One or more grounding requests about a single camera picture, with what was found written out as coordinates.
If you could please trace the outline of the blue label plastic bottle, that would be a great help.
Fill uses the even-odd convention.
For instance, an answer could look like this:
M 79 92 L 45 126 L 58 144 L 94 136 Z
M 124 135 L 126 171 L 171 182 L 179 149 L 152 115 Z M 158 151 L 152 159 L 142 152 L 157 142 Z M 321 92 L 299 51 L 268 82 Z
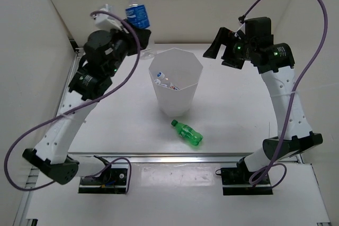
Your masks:
M 128 0 L 128 7 L 125 9 L 127 20 L 139 29 L 151 29 L 149 17 L 144 4 L 139 0 Z M 141 60 L 154 58 L 157 54 L 154 46 L 153 35 L 150 35 L 148 46 L 141 51 Z

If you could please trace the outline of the black label plastic bottle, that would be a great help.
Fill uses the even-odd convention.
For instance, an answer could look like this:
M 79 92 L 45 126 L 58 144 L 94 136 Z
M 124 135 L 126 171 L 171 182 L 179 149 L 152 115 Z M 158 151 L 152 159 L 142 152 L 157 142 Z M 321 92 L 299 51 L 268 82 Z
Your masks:
M 159 72 L 156 78 L 159 80 L 168 80 L 167 76 L 163 72 Z

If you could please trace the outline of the green plastic soda bottle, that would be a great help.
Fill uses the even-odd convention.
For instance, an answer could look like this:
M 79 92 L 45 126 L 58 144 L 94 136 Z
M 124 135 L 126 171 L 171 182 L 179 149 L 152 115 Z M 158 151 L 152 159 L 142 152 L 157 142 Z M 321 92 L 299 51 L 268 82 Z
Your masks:
M 198 146 L 203 139 L 203 135 L 196 132 L 189 125 L 180 123 L 177 120 L 173 120 L 171 125 L 176 130 L 177 134 L 192 146 Z

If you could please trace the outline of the clear unlabeled plastic bottle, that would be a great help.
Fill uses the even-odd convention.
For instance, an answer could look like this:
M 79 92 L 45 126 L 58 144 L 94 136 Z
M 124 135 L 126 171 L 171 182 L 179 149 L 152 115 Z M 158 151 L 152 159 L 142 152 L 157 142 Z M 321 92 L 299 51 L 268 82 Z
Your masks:
M 158 86 L 167 87 L 167 84 L 164 83 L 163 81 L 159 80 L 159 79 L 155 79 L 154 82 L 155 82 L 155 84 L 158 85 Z

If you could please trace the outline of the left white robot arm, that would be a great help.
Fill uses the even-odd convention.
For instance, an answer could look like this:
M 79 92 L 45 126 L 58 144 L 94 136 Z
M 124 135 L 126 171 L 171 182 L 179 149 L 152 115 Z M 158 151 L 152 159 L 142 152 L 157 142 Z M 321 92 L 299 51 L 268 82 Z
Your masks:
M 84 44 L 84 54 L 68 85 L 60 114 L 34 148 L 27 148 L 23 158 L 58 184 L 67 184 L 79 174 L 79 159 L 69 156 L 70 145 L 91 110 L 109 89 L 126 56 L 140 56 L 149 44 L 151 31 L 144 6 L 126 10 L 124 20 L 107 9 L 92 13 L 98 30 Z

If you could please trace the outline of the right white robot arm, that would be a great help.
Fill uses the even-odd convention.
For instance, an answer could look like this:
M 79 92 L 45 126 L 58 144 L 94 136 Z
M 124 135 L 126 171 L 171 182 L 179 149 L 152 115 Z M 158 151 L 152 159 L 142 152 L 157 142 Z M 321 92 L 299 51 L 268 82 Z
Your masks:
M 274 43 L 271 19 L 258 17 L 245 20 L 237 31 L 221 27 L 203 57 L 214 59 L 225 46 L 222 65 L 242 69 L 249 61 L 257 68 L 271 98 L 278 134 L 265 139 L 262 147 L 242 158 L 236 166 L 238 178 L 249 184 L 258 179 L 271 161 L 301 154 L 323 143 L 308 123 L 300 97 L 293 90 L 296 84 L 295 60 L 286 43 Z

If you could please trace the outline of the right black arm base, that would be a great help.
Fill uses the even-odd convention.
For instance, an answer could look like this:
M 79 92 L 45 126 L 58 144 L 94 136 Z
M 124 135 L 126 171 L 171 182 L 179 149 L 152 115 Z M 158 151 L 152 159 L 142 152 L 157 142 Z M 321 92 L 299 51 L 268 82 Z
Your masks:
M 220 168 L 215 174 L 221 177 L 223 196 L 259 196 L 272 195 L 273 190 L 269 176 L 253 187 L 244 181 L 237 168 Z

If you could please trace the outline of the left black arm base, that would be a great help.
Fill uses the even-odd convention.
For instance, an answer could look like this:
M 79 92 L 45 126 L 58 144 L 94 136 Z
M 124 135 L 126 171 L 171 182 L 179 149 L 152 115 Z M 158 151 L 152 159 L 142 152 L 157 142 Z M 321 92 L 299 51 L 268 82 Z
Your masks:
M 108 161 L 94 156 L 103 163 L 104 168 L 95 176 L 81 177 L 79 194 L 127 194 L 130 188 L 132 165 L 128 158 L 118 157 Z

